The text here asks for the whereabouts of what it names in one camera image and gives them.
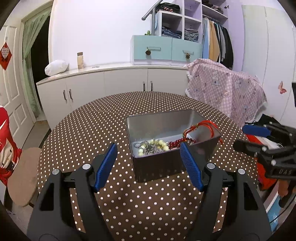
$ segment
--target round table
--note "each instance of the round table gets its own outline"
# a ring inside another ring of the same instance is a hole
[[[161,92],[131,92],[90,102],[66,116],[43,145],[38,165],[38,190],[51,171],[74,171],[104,153],[114,142],[117,161],[97,202],[114,240],[182,240],[200,206],[199,192],[182,172],[146,183],[137,183],[129,148],[125,119],[129,115],[195,109],[216,123],[223,144],[217,143],[210,162],[226,171],[246,170],[257,184],[256,161],[232,148],[235,139],[247,140],[225,114],[186,96]],[[222,227],[227,191],[221,191],[221,206],[214,232]],[[74,189],[70,190],[75,224],[84,232]]]

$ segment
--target teal drawer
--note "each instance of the teal drawer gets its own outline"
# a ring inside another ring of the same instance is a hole
[[[172,59],[172,38],[160,36],[134,35],[133,58],[135,59]]]
[[[187,40],[173,39],[172,44],[172,60],[192,62],[202,57],[202,44],[195,43]]]

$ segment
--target white pillow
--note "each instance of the white pillow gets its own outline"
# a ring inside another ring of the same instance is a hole
[[[45,74],[53,76],[65,72],[68,68],[69,63],[63,60],[55,60],[45,67]]]

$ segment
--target open box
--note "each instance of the open box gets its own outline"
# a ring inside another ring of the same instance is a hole
[[[133,160],[133,169],[137,182],[146,182],[162,178],[167,175],[180,173],[185,170],[179,149],[161,153],[139,156],[135,142],[161,139],[175,141],[182,138],[183,131],[205,119],[195,110],[180,110],[170,112],[132,115],[126,118],[126,126]],[[199,126],[190,132],[191,138],[196,140],[193,146],[210,158],[219,138],[220,132],[213,127],[214,136],[205,126]]]

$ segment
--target cabinet top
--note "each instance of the cabinet top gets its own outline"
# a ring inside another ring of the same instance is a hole
[[[47,77],[37,82],[36,85],[41,85],[50,81],[67,78],[75,75],[80,75],[80,74],[89,74],[89,73],[118,70],[118,69],[183,69],[183,70],[187,70],[188,68],[185,68],[182,66],[170,66],[170,65],[132,65],[131,63],[101,64],[93,67],[85,67],[83,69],[68,70],[66,72]]]

